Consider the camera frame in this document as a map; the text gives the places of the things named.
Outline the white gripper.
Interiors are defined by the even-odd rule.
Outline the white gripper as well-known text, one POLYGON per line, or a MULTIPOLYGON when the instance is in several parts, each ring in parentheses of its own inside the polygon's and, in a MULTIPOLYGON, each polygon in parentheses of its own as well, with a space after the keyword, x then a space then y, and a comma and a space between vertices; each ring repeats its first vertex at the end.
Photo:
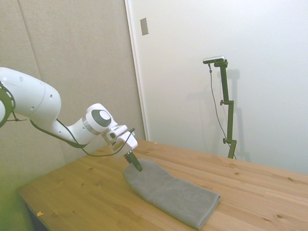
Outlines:
POLYGON ((132 163, 134 167, 141 172, 142 166, 132 152, 138 146, 138 142, 134 137, 134 131, 127 131, 124 134, 116 137, 109 145, 112 155, 116 158, 125 157, 127 162, 132 163))

